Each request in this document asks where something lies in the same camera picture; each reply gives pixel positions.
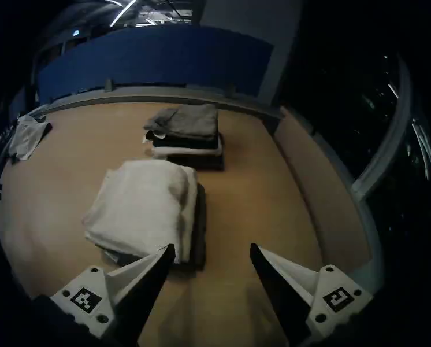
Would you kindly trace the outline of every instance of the folded towel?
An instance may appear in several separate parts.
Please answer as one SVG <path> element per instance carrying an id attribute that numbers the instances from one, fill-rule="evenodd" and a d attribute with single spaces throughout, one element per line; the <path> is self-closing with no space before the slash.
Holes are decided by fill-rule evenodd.
<path id="1" fill-rule="evenodd" d="M 190 182 L 189 170 L 162 160 L 137 160 L 109 171 L 83 218 L 86 238 L 103 248 L 139 257 L 173 243 L 175 262 L 188 259 L 187 224 L 193 224 L 193 216 L 187 209 L 194 210 L 196 201 L 196 192 L 190 196 L 196 191 L 191 187 L 196 187 L 196 174 L 192 170 Z"/>
<path id="2" fill-rule="evenodd" d="M 160 110 L 143 128 L 180 138 L 210 141 L 217 134 L 217 117 L 214 105 L 181 105 Z"/>
<path id="3" fill-rule="evenodd" d="M 19 160 L 29 159 L 49 127 L 51 125 L 48 121 L 39 123 L 29 115 L 18 118 L 16 132 L 9 146 L 9 155 Z"/>
<path id="4" fill-rule="evenodd" d="M 165 158 L 167 156 L 221 156 L 223 152 L 222 141 L 218 138 L 216 149 L 193 149 L 184 147 L 153 147 L 153 158 Z"/>

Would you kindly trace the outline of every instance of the folded black cloth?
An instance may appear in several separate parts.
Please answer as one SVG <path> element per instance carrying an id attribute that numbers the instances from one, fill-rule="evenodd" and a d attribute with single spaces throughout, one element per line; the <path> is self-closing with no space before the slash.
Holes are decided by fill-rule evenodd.
<path id="1" fill-rule="evenodd" d="M 221 156 L 167 156 L 171 163 L 188 166 L 197 171 L 223 171 L 224 155 Z"/>
<path id="2" fill-rule="evenodd" d="M 191 249 L 190 259 L 188 263 L 175 264 L 174 266 L 180 270 L 203 270 L 206 264 L 206 191 L 204 187 L 198 183 L 198 195 L 196 196 L 195 218 L 193 221 L 193 232 L 191 234 Z M 105 250 L 106 255 L 119 266 L 126 266 L 140 259 L 132 254 L 125 254 L 109 250 Z"/>
<path id="3" fill-rule="evenodd" d="M 153 141 L 154 147 L 177 147 L 177 148 L 193 148 L 193 149 L 217 149 L 218 148 L 218 133 L 210 141 L 194 140 L 167 135 L 164 139 L 157 138 L 152 131 L 145 135 L 147 140 Z"/>

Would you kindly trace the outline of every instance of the ceiling light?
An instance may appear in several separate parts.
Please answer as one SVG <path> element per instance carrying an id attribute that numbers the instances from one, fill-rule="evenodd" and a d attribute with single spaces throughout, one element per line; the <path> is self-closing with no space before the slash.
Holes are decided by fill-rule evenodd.
<path id="1" fill-rule="evenodd" d="M 129 5 L 127 5 L 122 11 L 120 11 L 118 16 L 112 21 L 110 27 L 112 27 L 118 21 L 118 19 L 121 18 L 121 16 L 136 2 L 137 0 L 130 1 Z"/>
<path id="2" fill-rule="evenodd" d="M 112 3 L 115 3 L 115 4 L 116 4 L 116 5 L 118 5 L 118 6 L 124 7 L 124 5 L 123 5 L 123 4 L 121 4 L 121 3 L 117 2 L 117 1 L 114 1 L 114 0 L 106 0 L 106 1 L 108 1 L 108 2 L 112 2 Z"/>
<path id="3" fill-rule="evenodd" d="M 149 18 L 146 18 L 145 19 L 148 23 L 150 23 L 151 25 L 157 25 L 157 23 L 155 22 L 155 21 L 152 21 L 151 19 L 149 19 Z"/>

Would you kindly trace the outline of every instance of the folded gray cloth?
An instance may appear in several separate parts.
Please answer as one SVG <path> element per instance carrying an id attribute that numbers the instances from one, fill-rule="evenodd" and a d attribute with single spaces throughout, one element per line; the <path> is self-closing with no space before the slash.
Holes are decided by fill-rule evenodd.
<path id="1" fill-rule="evenodd" d="M 217 116 L 214 105 L 181 105 L 160 110 L 143 128 L 165 135 L 210 141 L 217 135 Z"/>

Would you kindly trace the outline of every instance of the fabric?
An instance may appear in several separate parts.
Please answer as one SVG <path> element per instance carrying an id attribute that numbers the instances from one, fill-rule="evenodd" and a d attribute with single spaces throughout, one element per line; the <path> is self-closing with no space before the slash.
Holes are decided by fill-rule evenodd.
<path id="1" fill-rule="evenodd" d="M 225 169 L 223 154 L 221 156 L 167 156 L 166 160 L 197 171 L 223 171 Z"/>
<path id="2" fill-rule="evenodd" d="M 193 149 L 217 149 L 218 148 L 218 136 L 214 137 L 210 141 L 194 140 L 179 138 L 176 136 L 165 136 L 159 138 L 152 131 L 147 132 L 145 135 L 146 142 L 152 141 L 154 147 L 181 147 L 181 148 L 193 148 Z"/>
<path id="3" fill-rule="evenodd" d="M 190 259 L 178 265 L 181 270 L 203 270 L 206 263 L 206 192 L 201 184 L 198 184 L 194 216 Z M 110 249 L 105 249 L 105 254 L 119 266 L 126 266 L 140 259 L 138 256 Z"/>
<path id="4" fill-rule="evenodd" d="M 196 189 L 191 186 L 196 186 L 196 173 L 190 168 L 163 160 L 127 161 L 106 174 L 82 221 L 86 238 L 139 257 L 173 243 L 175 262 L 188 259 L 186 233 L 191 228 L 185 222 L 190 218 L 186 205 L 196 200 Z"/>
<path id="5" fill-rule="evenodd" d="M 9 146 L 9 155 L 18 160 L 28 160 L 48 126 L 51 128 L 48 121 L 38 123 L 29 115 L 18 118 L 16 132 Z"/>
<path id="6" fill-rule="evenodd" d="M 217 119 L 214 105 L 180 105 L 160 110 L 143 128 L 166 136 L 210 141 L 217 135 Z"/>
<path id="7" fill-rule="evenodd" d="M 167 156 L 221 156 L 223 153 L 220 136 L 217 140 L 216 149 L 193 149 L 184 147 L 153 147 L 151 154 L 154 158 L 165 158 Z"/>

